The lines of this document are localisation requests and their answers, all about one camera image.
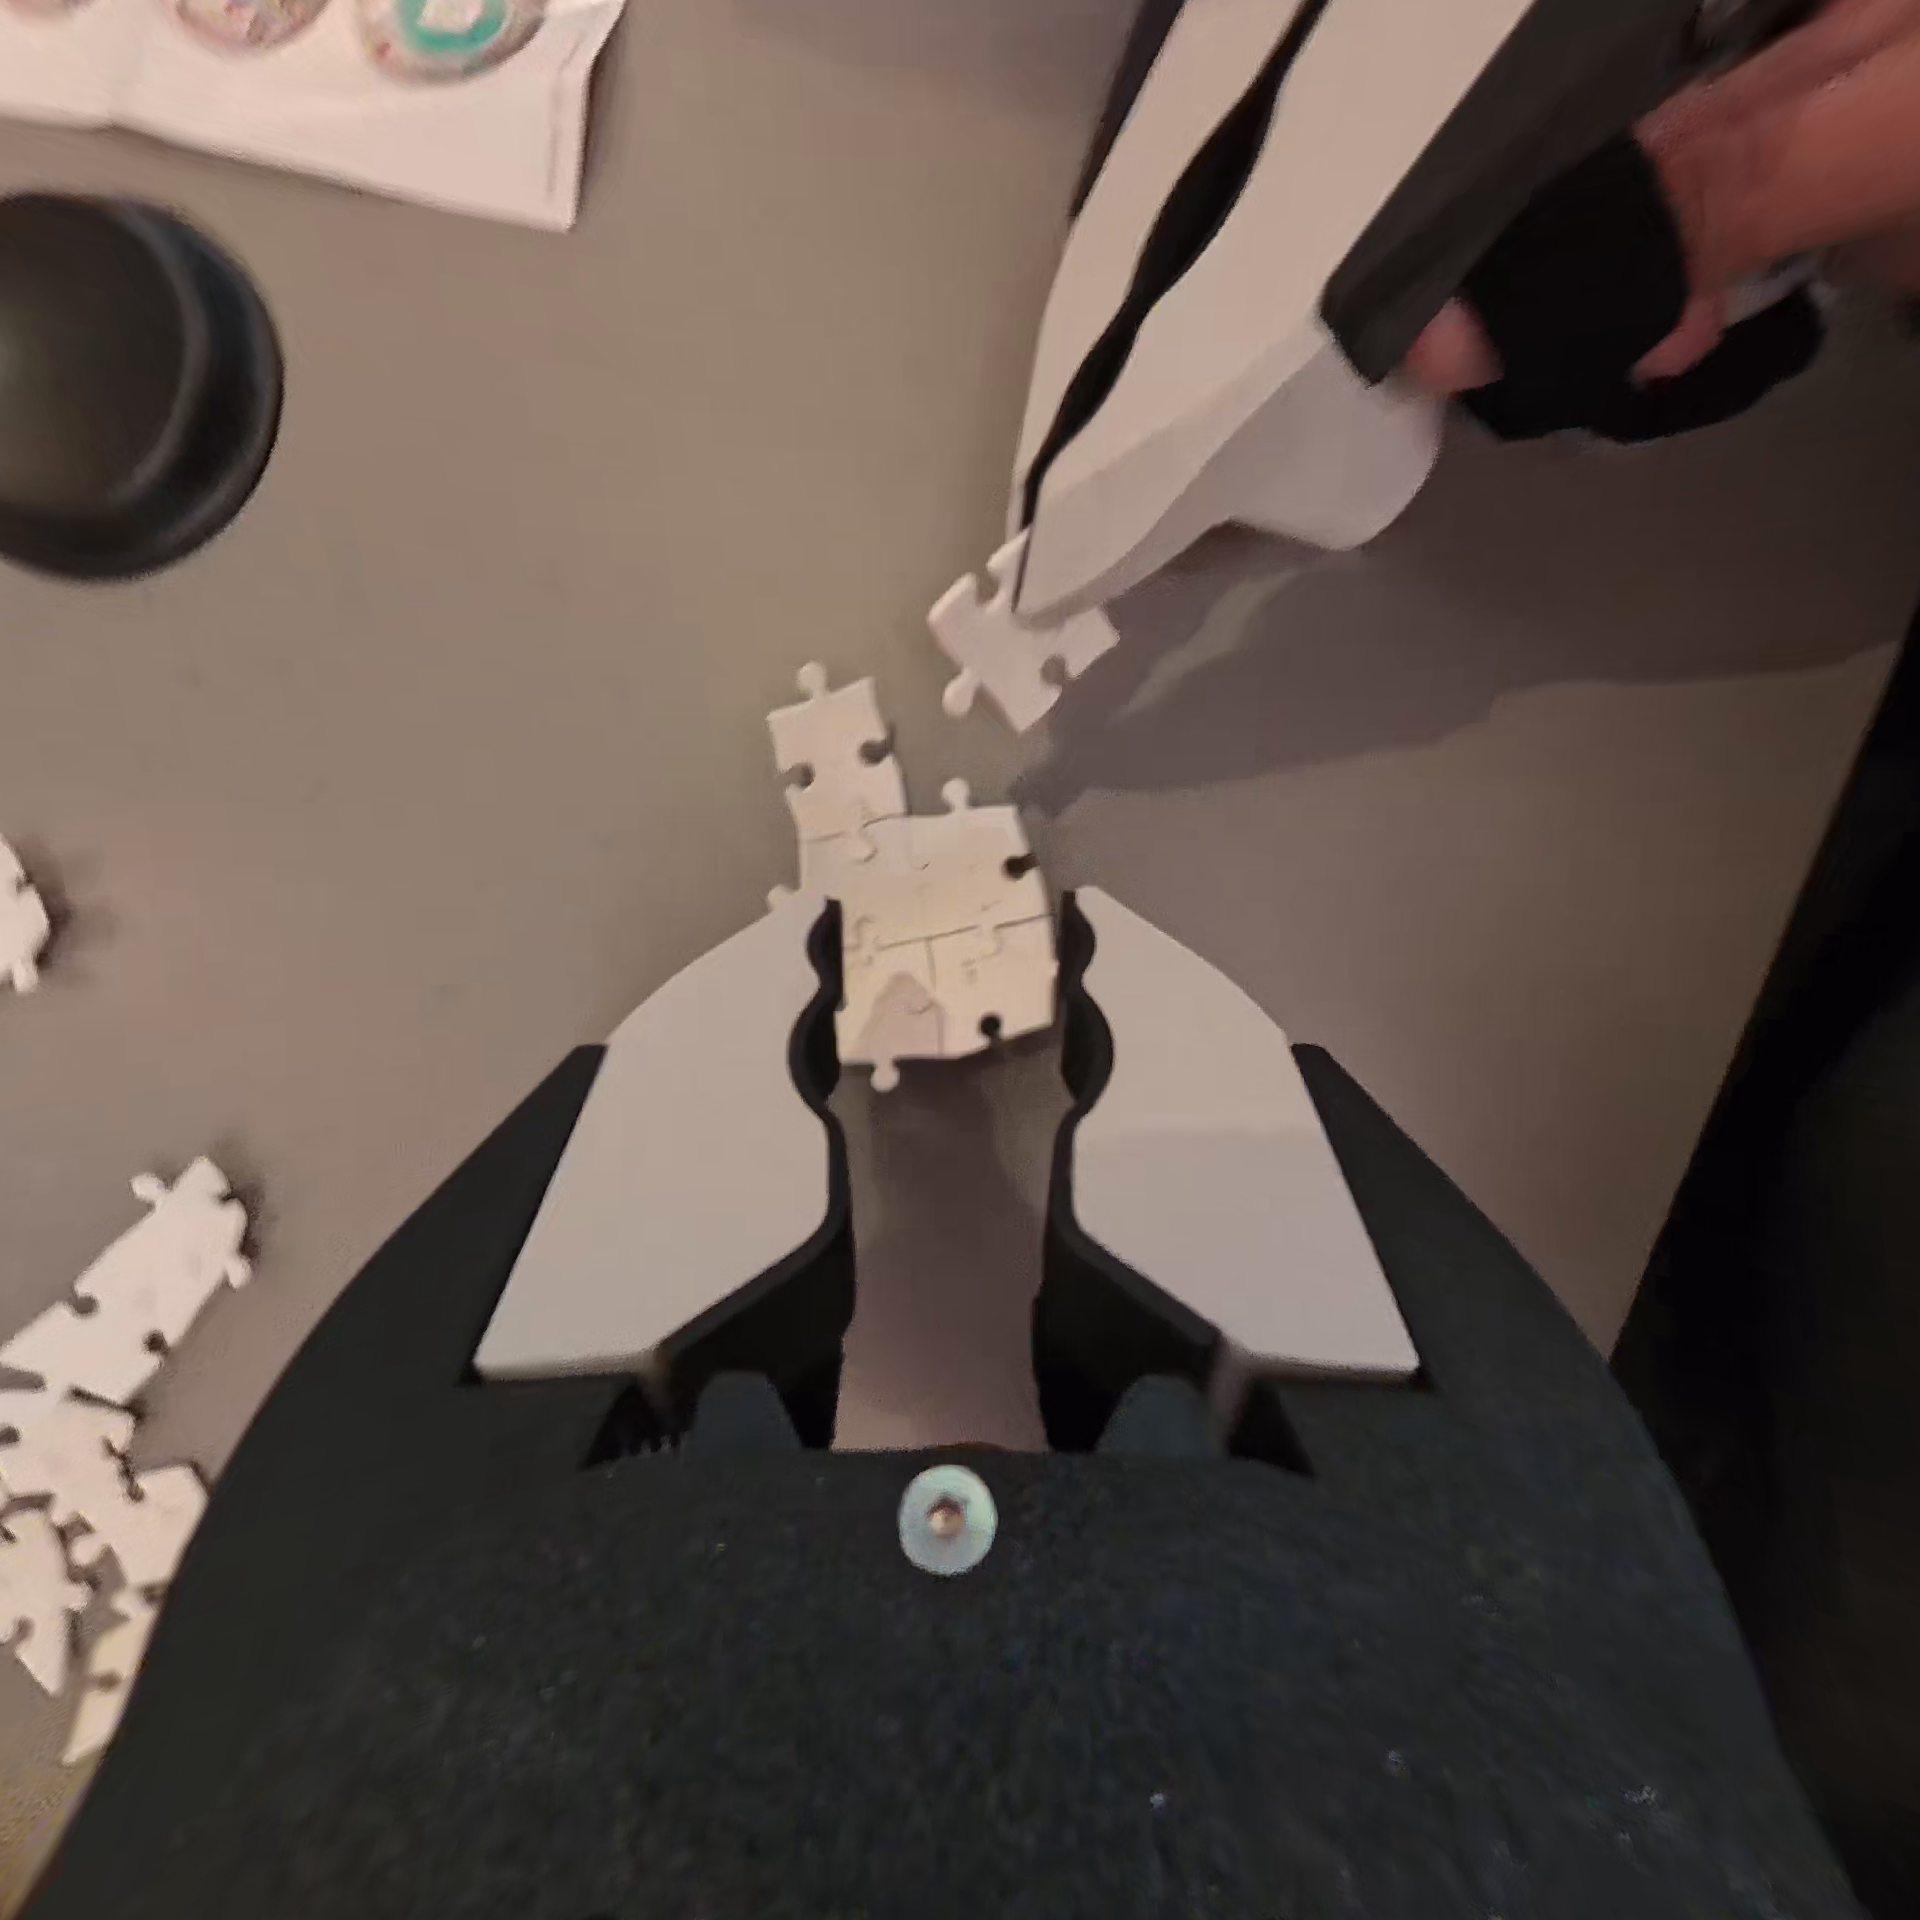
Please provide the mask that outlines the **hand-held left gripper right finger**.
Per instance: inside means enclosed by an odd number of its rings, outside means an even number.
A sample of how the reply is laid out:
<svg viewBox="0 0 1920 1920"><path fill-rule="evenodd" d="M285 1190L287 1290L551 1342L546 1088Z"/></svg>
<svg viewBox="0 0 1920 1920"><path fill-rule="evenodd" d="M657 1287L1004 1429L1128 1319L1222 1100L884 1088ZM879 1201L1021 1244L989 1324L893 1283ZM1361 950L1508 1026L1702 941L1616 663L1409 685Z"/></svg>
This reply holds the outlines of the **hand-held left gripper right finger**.
<svg viewBox="0 0 1920 1920"><path fill-rule="evenodd" d="M1058 916L1060 1064L1030 1357L1052 1452L1170 1379L1284 1453L1270 1381L1406 1388L1422 1360L1284 1027L1114 894Z"/></svg>

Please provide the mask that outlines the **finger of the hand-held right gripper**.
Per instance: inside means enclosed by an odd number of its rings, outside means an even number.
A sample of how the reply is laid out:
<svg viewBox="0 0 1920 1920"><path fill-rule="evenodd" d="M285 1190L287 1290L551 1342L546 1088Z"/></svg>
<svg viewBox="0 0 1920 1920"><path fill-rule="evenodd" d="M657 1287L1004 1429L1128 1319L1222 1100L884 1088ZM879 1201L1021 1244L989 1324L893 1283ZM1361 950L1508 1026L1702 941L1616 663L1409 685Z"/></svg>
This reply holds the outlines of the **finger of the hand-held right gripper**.
<svg viewBox="0 0 1920 1920"><path fill-rule="evenodd" d="M1138 4L1021 422L1021 618L1227 523L1378 537L1442 434L1417 337L1644 108L1644 4Z"/></svg>
<svg viewBox="0 0 1920 1920"><path fill-rule="evenodd" d="M1010 527L1114 393L1140 329L1218 236L1325 1L1143 4L1081 178L1021 418Z"/></svg>

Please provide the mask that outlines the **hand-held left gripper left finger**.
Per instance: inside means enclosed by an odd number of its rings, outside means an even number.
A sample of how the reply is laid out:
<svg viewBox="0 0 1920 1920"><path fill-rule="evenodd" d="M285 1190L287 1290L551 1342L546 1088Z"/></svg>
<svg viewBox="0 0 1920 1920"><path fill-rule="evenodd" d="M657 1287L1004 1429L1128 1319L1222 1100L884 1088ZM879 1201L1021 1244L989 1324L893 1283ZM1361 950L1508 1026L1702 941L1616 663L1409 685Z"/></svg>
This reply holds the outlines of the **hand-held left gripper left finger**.
<svg viewBox="0 0 1920 1920"><path fill-rule="evenodd" d="M832 1445L857 1304L843 983L839 903L796 894L615 1027L480 1379L636 1379L688 1431L715 1379L755 1376L803 1445Z"/></svg>

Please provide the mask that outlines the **joined white puzzle section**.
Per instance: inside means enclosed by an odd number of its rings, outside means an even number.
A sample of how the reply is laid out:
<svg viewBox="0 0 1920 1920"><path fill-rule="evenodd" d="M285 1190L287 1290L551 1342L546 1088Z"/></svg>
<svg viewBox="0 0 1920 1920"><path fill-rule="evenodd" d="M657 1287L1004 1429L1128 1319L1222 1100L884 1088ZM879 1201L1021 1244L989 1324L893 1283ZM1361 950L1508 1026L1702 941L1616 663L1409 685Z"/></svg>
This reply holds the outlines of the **joined white puzzle section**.
<svg viewBox="0 0 1920 1920"><path fill-rule="evenodd" d="M845 1066L893 1091L907 1064L961 1061L1052 1029L1052 903L1021 812L949 779L917 814L876 681L805 663L799 699L766 717L796 835L796 884L840 925L834 1040Z"/></svg>

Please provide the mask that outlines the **single white puzzle piece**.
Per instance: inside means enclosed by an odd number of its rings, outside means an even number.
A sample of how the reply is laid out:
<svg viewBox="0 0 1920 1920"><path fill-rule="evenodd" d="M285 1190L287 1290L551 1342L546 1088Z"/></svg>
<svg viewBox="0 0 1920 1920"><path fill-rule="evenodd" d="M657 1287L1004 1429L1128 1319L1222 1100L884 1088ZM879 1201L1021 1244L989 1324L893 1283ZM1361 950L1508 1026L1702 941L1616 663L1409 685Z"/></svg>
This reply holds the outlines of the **single white puzzle piece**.
<svg viewBox="0 0 1920 1920"><path fill-rule="evenodd" d="M1037 626L1021 618L1017 587L1028 546L1030 531L1021 531L996 549L986 564L990 589L967 574L927 612L928 633L953 666L941 695L949 717L964 717L989 697L1024 733L1121 641L1103 605Z"/></svg>

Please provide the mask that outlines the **scattered loose puzzle pieces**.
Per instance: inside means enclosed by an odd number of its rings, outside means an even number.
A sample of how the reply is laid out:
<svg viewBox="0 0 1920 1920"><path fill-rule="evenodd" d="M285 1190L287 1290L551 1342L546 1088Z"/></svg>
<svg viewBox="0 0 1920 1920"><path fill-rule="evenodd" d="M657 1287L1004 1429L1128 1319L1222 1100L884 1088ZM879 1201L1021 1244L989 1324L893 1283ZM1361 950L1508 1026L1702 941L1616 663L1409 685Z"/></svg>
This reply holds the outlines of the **scattered loose puzzle pieces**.
<svg viewBox="0 0 1920 1920"><path fill-rule="evenodd" d="M253 1213L219 1159L144 1168L128 1188L133 1223L3 1350L5 1655L68 1700L62 1768L115 1739L210 1503L192 1462L134 1459L144 1395L255 1272Z"/></svg>

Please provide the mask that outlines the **person's right hand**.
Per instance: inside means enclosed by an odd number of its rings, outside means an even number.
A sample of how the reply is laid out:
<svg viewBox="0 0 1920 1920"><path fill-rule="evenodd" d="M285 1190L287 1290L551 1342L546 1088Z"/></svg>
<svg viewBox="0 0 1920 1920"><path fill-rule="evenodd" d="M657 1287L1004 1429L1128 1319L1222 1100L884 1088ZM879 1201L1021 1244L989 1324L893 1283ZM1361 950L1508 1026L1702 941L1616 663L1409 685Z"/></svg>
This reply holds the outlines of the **person's right hand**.
<svg viewBox="0 0 1920 1920"><path fill-rule="evenodd" d="M1404 376L1511 437L1616 425L1700 387L1730 335L1785 353L1753 282L1820 257L1916 293L1919 5L1827 4L1541 188L1415 337Z"/></svg>

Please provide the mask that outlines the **white printed instruction sheet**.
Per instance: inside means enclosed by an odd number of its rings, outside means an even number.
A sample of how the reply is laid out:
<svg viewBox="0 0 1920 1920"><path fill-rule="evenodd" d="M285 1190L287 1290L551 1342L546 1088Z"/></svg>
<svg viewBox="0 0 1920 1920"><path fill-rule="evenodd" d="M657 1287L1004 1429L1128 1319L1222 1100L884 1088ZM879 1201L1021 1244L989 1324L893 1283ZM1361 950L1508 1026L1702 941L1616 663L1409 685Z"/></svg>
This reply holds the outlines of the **white printed instruction sheet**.
<svg viewBox="0 0 1920 1920"><path fill-rule="evenodd" d="M7 1L5 118L517 227L578 217L623 1Z"/></svg>

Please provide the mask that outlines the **black round desk grommet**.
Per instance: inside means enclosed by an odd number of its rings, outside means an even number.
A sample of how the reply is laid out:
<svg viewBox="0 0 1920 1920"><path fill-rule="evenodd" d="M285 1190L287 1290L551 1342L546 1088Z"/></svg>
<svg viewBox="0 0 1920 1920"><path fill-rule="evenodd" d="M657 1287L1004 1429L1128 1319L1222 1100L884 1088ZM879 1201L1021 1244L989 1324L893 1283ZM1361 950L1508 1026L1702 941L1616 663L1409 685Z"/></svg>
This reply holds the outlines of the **black round desk grommet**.
<svg viewBox="0 0 1920 1920"><path fill-rule="evenodd" d="M3 557L146 577L216 539L282 418L275 316L242 261L166 203L3 200Z"/></svg>

